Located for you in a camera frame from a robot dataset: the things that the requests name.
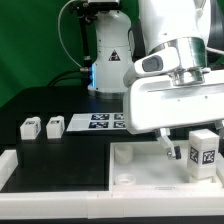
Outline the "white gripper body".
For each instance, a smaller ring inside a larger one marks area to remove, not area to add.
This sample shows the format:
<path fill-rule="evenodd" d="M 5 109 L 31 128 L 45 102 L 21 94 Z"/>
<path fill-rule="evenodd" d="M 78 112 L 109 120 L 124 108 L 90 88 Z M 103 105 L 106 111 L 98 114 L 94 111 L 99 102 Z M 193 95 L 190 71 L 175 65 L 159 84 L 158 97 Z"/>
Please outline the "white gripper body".
<path fill-rule="evenodd" d="M 224 69 L 180 68 L 175 47 L 136 61 L 124 76 L 123 112 L 132 134 L 224 119 Z"/>

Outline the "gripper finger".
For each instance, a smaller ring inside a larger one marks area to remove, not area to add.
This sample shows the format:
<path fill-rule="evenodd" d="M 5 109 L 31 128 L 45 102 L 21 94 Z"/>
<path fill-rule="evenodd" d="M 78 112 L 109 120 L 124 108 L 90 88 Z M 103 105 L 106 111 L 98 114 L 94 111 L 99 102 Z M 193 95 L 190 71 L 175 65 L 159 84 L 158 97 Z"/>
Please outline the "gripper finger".
<path fill-rule="evenodd" d="M 215 127 L 219 131 L 220 135 L 224 135 L 224 120 L 218 120 L 215 122 Z"/>
<path fill-rule="evenodd" d="M 167 157 L 169 159 L 179 160 L 181 158 L 181 151 L 179 146 L 175 146 L 169 139 L 170 129 L 160 128 L 155 131 L 157 141 L 167 151 Z"/>

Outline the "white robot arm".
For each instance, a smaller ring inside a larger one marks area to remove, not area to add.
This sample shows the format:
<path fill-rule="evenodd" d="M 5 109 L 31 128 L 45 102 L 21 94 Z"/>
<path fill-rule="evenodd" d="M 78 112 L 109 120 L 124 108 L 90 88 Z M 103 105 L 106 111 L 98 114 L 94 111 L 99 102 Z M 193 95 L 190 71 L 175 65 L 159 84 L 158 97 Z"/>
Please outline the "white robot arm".
<path fill-rule="evenodd" d="M 97 59 L 89 91 L 123 98 L 127 130 L 154 131 L 179 159 L 171 128 L 224 119 L 224 70 L 207 64 L 215 0 L 138 0 L 139 19 L 116 8 L 119 0 L 88 0 L 97 8 Z"/>

